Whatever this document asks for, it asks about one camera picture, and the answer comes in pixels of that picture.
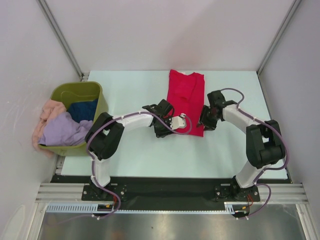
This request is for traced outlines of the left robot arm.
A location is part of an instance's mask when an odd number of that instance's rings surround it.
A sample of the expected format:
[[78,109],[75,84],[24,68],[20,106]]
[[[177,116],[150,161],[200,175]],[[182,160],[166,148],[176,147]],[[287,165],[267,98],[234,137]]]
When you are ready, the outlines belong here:
[[174,107],[163,99],[158,104],[146,105],[137,112],[118,117],[107,112],[98,116],[85,136],[87,153],[92,158],[90,178],[95,185],[93,194],[98,199],[105,200],[110,196],[110,158],[116,153],[123,134],[138,128],[153,127],[155,136],[164,138],[173,133],[174,113]]

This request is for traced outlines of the red t shirt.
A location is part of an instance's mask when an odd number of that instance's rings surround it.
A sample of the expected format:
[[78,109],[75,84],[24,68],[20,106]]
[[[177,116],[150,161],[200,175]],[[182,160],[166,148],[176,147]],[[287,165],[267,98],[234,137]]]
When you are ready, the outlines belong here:
[[204,136],[204,128],[198,126],[205,105],[205,76],[193,72],[189,75],[174,69],[169,71],[166,99],[174,108],[174,115],[186,114],[192,123],[190,135]]

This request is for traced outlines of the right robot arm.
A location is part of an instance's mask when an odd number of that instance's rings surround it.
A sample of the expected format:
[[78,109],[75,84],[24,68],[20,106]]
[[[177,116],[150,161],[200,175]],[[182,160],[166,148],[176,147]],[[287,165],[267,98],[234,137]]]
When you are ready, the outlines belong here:
[[229,186],[215,189],[216,199],[244,201],[253,194],[265,171],[275,171],[278,161],[287,156],[280,126],[275,120],[262,121],[244,111],[239,102],[226,100],[221,90],[207,94],[208,105],[203,106],[198,124],[206,131],[214,131],[218,122],[228,122],[245,134],[247,161]]

